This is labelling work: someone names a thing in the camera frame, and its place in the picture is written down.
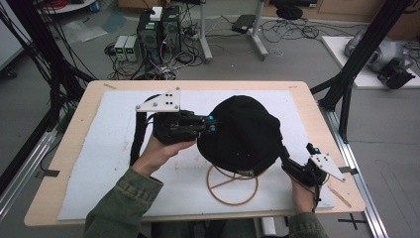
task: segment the power supply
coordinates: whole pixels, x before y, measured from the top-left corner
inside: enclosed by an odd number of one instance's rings
[[[181,51],[179,7],[173,6],[165,8],[161,21],[163,24],[166,47],[169,48],[173,54],[179,53]]]
[[[117,43],[114,45],[114,50],[119,61],[127,60],[126,53],[124,52],[124,46],[126,45],[127,39],[127,36],[120,36],[118,37]]]
[[[154,63],[161,63],[160,47],[163,41],[161,21],[151,21],[151,13],[145,11],[140,15],[137,35],[140,42],[142,57],[152,60]]]
[[[140,55],[140,46],[137,37],[130,36],[127,39],[124,52],[126,53],[127,61],[137,61]]]

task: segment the black metal pole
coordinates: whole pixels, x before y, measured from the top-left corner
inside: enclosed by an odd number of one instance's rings
[[[386,37],[386,34],[404,13],[410,2],[411,0],[386,0],[342,70],[335,77],[311,88],[312,94],[315,94],[330,87],[325,97],[319,101],[319,106],[325,107],[330,111],[335,110],[336,104],[343,97],[339,133],[346,143],[348,142],[347,125],[352,87],[356,76]]]

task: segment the person's left hand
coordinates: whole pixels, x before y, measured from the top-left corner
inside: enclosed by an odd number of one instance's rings
[[[144,177],[150,177],[157,171],[169,158],[176,156],[180,150],[191,147],[195,141],[180,142],[166,146],[162,144],[154,135],[151,134],[148,145],[143,153],[132,165],[132,169]]]

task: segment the wooden table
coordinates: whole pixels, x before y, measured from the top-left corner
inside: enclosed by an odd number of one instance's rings
[[[55,153],[50,170],[60,171],[57,178],[44,178],[34,201],[25,217],[28,226],[83,224],[83,220],[58,221],[56,218],[65,197],[68,178],[82,149],[82,143],[96,115],[104,92],[110,90],[169,90],[181,87],[185,90],[288,90],[293,97],[309,141],[334,158],[338,167],[345,161],[334,141],[324,118],[308,86],[300,81],[108,81],[89,83],[74,116]],[[329,179],[327,186],[332,191],[336,206],[317,210],[319,213],[362,212],[365,203],[350,174],[346,182]],[[290,215],[287,212],[264,212],[258,216]],[[224,218],[215,215],[201,219]]]

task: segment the computer tower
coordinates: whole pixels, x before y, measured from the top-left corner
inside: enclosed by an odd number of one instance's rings
[[[179,7],[164,8],[161,22],[166,50],[170,50],[173,54],[181,52]]]
[[[146,60],[146,65],[149,64],[149,59],[154,63],[161,63],[160,48],[162,47],[161,44],[163,41],[162,32],[161,22],[151,21],[151,13],[149,11],[146,10],[140,15],[137,35],[142,57]]]

